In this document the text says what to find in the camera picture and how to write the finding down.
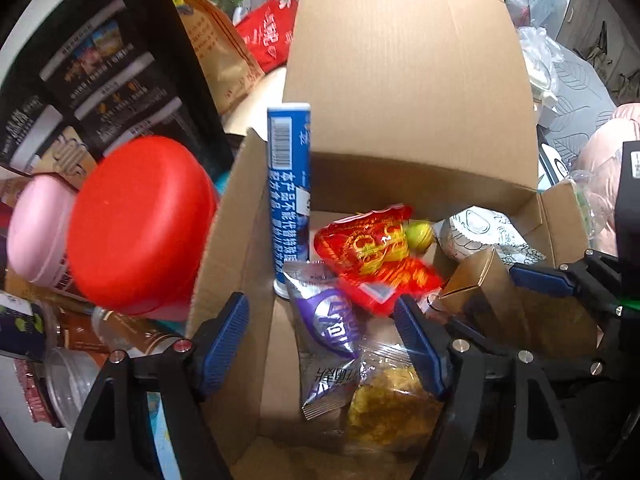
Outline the small gold cardboard box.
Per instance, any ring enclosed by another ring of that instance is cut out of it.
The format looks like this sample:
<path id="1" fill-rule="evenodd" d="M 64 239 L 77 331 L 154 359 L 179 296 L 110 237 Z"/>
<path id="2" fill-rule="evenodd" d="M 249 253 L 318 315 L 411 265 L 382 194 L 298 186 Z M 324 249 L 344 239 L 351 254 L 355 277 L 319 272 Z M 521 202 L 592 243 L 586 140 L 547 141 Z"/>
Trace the small gold cardboard box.
<path id="1" fill-rule="evenodd" d="M 504 320 L 521 312 L 522 303 L 498 252 L 486 248 L 459 263 L 435 300 L 435 307 L 466 318 L 490 315 Z"/>

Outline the clear bag yellow puffs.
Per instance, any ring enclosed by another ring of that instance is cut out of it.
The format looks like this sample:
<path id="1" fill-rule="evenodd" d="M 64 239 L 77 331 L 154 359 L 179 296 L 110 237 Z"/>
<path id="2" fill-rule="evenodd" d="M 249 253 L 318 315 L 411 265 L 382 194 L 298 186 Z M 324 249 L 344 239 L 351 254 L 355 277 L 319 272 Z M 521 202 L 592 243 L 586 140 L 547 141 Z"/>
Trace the clear bag yellow puffs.
<path id="1" fill-rule="evenodd" d="M 363 339 L 359 382 L 345 422 L 345 440 L 363 451 L 408 453 L 423 448 L 442 404 L 421 385 L 401 344 Z"/>

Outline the purple silver snack packet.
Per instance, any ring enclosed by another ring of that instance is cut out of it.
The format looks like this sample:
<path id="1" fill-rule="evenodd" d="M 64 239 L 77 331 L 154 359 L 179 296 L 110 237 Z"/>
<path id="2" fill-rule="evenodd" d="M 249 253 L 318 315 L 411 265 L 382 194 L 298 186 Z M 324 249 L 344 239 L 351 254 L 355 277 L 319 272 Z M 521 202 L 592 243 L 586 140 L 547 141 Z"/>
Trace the purple silver snack packet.
<path id="1" fill-rule="evenodd" d="M 295 321 L 300 408 L 311 420 L 352 400 L 367 315 L 320 262 L 288 261 L 283 276 Z"/>

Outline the yellow lollipop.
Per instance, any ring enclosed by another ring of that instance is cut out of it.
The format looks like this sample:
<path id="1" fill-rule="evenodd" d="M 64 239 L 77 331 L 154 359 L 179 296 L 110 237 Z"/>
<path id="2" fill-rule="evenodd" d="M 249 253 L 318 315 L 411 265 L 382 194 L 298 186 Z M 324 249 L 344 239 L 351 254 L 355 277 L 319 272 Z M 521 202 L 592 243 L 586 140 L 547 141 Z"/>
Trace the yellow lollipop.
<path id="1" fill-rule="evenodd" d="M 409 221 L 405 225 L 405 236 L 409 249 L 416 254 L 423 255 L 436 240 L 434 229 L 430 222 Z"/>

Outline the red gold sausage packet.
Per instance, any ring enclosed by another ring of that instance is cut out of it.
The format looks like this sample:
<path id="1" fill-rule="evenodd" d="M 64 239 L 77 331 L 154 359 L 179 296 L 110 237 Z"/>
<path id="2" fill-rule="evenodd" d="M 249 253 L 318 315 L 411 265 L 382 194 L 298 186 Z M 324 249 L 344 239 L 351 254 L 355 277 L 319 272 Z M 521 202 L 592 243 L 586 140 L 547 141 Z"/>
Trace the red gold sausage packet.
<path id="1" fill-rule="evenodd" d="M 336 220 L 314 234 L 314 251 L 349 299 L 386 318 L 403 294 L 422 298 L 445 280 L 414 256 L 407 236 L 412 208 L 397 204 Z"/>

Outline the white bread snack bag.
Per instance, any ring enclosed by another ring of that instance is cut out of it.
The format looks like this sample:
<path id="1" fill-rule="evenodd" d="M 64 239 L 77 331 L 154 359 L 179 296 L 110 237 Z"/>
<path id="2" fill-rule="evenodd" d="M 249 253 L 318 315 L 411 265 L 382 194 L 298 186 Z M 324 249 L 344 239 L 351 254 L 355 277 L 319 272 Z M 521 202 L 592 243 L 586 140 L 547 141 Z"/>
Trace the white bread snack bag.
<path id="1" fill-rule="evenodd" d="M 442 251 L 457 262 L 487 248 L 492 248 L 506 266 L 533 266 L 546 258 L 529 246 L 505 214 L 477 206 L 442 220 L 437 237 Z"/>

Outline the blue white tablet tube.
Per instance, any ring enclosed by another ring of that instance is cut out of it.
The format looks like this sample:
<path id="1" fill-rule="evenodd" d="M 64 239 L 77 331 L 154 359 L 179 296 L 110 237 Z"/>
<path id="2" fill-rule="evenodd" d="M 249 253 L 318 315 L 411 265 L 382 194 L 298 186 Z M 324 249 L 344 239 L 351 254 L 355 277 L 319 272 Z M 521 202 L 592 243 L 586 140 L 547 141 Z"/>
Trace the blue white tablet tube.
<path id="1" fill-rule="evenodd" d="M 309 258 L 310 105 L 269 107 L 267 127 L 273 289 L 286 299 L 283 265 Z"/>

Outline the lying clear brown-label jar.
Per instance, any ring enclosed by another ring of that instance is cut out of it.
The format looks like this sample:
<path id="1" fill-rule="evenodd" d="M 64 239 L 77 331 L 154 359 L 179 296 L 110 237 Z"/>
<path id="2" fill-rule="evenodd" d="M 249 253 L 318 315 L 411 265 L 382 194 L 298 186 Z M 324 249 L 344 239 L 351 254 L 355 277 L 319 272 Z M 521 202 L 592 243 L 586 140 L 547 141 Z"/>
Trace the lying clear brown-label jar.
<path id="1" fill-rule="evenodd" d="M 91 326 L 99 340 L 110 350 L 125 350 L 130 358 L 163 353 L 182 338 L 147 318 L 132 318 L 122 313 L 95 307 Z"/>

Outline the pink puffer jacket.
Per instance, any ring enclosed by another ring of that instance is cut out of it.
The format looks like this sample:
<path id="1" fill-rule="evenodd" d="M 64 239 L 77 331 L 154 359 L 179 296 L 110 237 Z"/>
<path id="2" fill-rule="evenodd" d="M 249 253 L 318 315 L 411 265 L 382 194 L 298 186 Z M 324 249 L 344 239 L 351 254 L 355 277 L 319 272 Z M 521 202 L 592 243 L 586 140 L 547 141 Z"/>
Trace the pink puffer jacket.
<path id="1" fill-rule="evenodd" d="M 582 148 L 575 176 L 586 200 L 591 246 L 616 256 L 614 209 L 622 172 L 623 144 L 639 140 L 639 104 L 623 104 L 614 110 Z"/>

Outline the red lidded canister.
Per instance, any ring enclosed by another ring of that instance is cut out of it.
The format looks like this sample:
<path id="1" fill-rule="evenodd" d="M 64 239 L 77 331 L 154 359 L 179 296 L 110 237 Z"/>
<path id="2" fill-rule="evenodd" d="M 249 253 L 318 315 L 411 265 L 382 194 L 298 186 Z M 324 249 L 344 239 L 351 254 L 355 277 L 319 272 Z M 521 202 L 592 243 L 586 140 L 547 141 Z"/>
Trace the red lidded canister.
<path id="1" fill-rule="evenodd" d="M 77 287 L 108 310 L 184 321 L 216 209 L 212 180 L 178 142 L 145 136 L 116 148 L 70 216 Z"/>

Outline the clear plastic jar brown label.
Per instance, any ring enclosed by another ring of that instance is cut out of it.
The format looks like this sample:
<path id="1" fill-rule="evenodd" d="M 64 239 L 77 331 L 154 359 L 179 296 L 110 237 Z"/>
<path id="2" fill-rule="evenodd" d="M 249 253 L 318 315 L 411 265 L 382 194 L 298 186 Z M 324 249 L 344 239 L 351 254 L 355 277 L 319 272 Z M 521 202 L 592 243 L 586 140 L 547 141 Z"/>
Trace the clear plastic jar brown label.
<path id="1" fill-rule="evenodd" d="M 56 417 L 71 434 L 92 385 L 107 359 L 106 353 L 68 350 L 47 351 L 44 372 Z"/>

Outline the open cardboard box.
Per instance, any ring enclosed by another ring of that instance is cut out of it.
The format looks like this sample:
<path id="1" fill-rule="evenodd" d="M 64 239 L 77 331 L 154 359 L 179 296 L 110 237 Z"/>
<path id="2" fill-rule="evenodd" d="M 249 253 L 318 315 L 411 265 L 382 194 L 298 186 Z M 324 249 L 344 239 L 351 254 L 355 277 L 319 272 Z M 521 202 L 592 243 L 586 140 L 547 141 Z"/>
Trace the open cardboard box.
<path id="1" fill-rule="evenodd" d="M 573 189 L 539 192 L 532 92 L 503 0 L 299 0 L 283 97 L 311 107 L 311 224 L 411 206 L 442 220 L 507 214 L 550 266 L 588 238 Z M 209 230 L 189 330 L 232 292 L 250 324 L 204 408 L 237 479 L 405 479 L 409 464 L 341 456 L 303 420 L 290 309 L 274 296 L 267 148 L 249 133 Z"/>

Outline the pink lidded jar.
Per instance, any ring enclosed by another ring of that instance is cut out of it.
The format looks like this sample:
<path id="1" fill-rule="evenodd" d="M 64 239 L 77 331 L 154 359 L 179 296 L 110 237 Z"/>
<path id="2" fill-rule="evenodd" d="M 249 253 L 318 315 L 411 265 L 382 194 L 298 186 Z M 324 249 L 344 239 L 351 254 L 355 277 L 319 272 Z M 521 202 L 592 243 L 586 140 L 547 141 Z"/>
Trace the pink lidded jar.
<path id="1" fill-rule="evenodd" d="M 21 192 L 9 223 L 6 252 L 10 267 L 30 284 L 84 300 L 66 254 L 76 192 L 58 178 L 40 174 Z"/>

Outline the clear plastic bag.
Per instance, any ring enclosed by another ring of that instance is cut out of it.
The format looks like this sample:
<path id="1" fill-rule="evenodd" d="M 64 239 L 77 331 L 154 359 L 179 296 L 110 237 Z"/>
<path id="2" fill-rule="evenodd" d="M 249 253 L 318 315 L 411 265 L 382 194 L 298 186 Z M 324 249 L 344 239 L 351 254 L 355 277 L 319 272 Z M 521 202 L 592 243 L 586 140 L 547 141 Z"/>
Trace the clear plastic bag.
<path id="1" fill-rule="evenodd" d="M 556 66 L 564 62 L 560 46 L 542 27 L 519 27 L 518 41 L 534 100 L 545 107 L 554 107 L 559 89 Z"/>

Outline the black coffee bag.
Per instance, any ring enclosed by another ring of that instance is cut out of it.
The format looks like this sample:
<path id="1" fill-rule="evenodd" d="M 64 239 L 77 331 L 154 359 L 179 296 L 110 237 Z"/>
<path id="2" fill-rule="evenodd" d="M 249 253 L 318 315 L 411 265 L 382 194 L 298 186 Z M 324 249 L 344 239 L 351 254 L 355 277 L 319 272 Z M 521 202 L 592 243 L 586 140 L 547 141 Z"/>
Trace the black coffee bag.
<path id="1" fill-rule="evenodd" d="M 1 163 L 73 186 L 140 136 L 233 162 L 171 0 L 1 0 Z"/>

